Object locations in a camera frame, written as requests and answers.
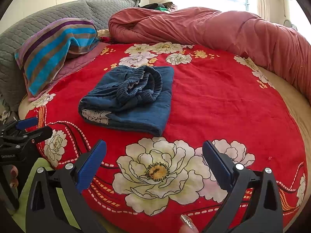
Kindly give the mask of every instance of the folded blue cloth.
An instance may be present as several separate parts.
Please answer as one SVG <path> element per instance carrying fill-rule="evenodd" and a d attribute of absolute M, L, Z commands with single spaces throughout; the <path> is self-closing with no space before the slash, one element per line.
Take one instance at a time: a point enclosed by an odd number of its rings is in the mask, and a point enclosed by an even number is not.
<path fill-rule="evenodd" d="M 79 113 L 107 128 L 161 136 L 170 113 L 173 76 L 170 66 L 118 66 L 81 99 Z"/>

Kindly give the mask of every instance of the human hand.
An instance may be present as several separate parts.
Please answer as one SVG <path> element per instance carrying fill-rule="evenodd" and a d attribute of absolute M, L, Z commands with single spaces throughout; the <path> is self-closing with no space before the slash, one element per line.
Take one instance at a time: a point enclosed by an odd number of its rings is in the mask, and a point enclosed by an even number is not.
<path fill-rule="evenodd" d="M 18 169 L 15 166 L 12 166 L 10 173 L 11 173 L 10 187 L 17 188 L 18 180 L 16 177 L 18 176 Z"/>
<path fill-rule="evenodd" d="M 180 216 L 183 225 L 181 226 L 179 233 L 199 233 L 192 220 L 187 215 Z"/>

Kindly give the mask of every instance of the pink duvet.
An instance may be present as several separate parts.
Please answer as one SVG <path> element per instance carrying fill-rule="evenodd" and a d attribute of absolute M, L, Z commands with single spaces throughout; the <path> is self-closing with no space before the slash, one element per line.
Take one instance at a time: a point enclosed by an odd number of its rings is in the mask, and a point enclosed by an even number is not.
<path fill-rule="evenodd" d="M 245 11 L 202 7 L 170 14 L 128 8 L 109 20 L 111 37 L 121 43 L 173 42 L 221 49 L 274 72 L 311 100 L 311 47 L 294 29 Z"/>

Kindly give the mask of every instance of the gray pillow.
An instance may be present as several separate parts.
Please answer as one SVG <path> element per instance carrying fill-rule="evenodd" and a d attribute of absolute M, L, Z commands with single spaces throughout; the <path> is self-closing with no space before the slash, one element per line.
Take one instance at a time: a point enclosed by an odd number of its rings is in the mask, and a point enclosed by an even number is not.
<path fill-rule="evenodd" d="M 14 59 L 14 51 L 25 40 L 48 24 L 66 17 L 92 20 L 97 30 L 107 29 L 109 18 L 129 7 L 138 7 L 140 0 L 79 0 L 38 11 L 17 22 L 0 35 L 0 103 L 17 111 L 26 95 L 23 73 Z"/>

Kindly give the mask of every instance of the red blanket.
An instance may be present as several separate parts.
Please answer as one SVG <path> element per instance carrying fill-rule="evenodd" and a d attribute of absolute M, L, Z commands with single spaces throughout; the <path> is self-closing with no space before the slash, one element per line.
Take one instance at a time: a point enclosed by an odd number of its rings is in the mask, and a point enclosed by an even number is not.
<path fill-rule="evenodd" d="M 92 125 L 78 114 L 80 99 L 118 64 L 174 67 L 162 137 Z M 83 195 L 92 209 L 127 232 L 178 232 L 181 214 L 204 228 L 226 196 L 203 163 L 206 140 L 235 163 L 273 170 L 284 226 L 303 200 L 306 159 L 295 121 L 257 66 L 228 52 L 172 43 L 110 45 L 32 105 L 27 117 L 38 116 L 38 127 L 53 128 L 53 137 L 38 148 L 56 168 L 77 160 L 98 139 L 106 141 L 107 155 Z M 233 225 L 251 195 L 252 190 L 245 193 Z"/>

